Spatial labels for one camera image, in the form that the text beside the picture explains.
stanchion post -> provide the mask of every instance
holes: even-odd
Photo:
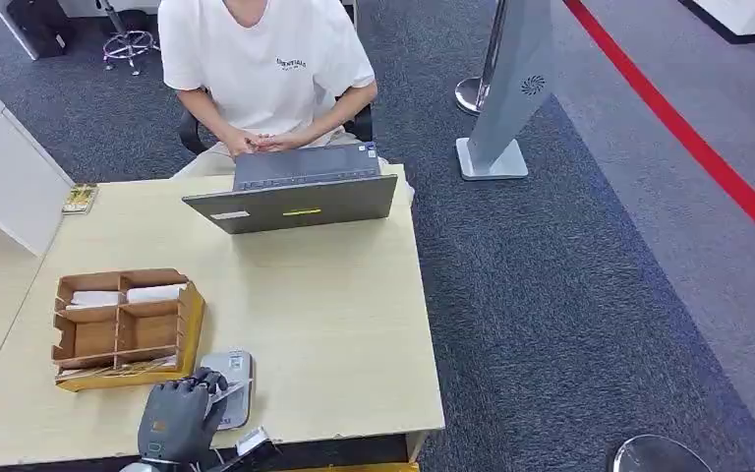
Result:
[[[482,76],[465,79],[456,86],[455,94],[458,107],[471,115],[479,116],[485,98],[488,96],[488,90],[491,88],[499,45],[502,42],[502,25],[505,21],[507,4],[507,0],[498,0],[496,3],[494,26],[491,28],[491,41],[488,44],[488,54],[485,56],[485,68],[482,70]]]

office chair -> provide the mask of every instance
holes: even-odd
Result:
[[[160,47],[154,42],[154,37],[148,31],[126,29],[120,15],[108,3],[108,0],[96,0],[96,8],[105,10],[108,19],[111,20],[111,24],[117,31],[111,36],[111,39],[105,41],[105,44],[102,45],[102,62],[105,63],[105,70],[114,69],[111,59],[128,60],[129,67],[132,68],[132,75],[139,76],[141,71],[135,67],[134,59],[151,49],[160,50]]]

white t-shirt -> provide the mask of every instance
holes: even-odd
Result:
[[[267,0],[251,28],[222,0],[163,0],[158,24],[163,81],[207,88],[221,116],[251,133],[304,129],[345,90],[375,80],[340,0]]]

laptop lid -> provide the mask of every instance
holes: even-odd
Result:
[[[306,184],[186,197],[183,201],[230,234],[389,216],[398,177]]]

laptop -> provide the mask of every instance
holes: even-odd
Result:
[[[396,175],[375,145],[257,152],[236,159],[233,191],[183,201],[230,234],[389,216]]]

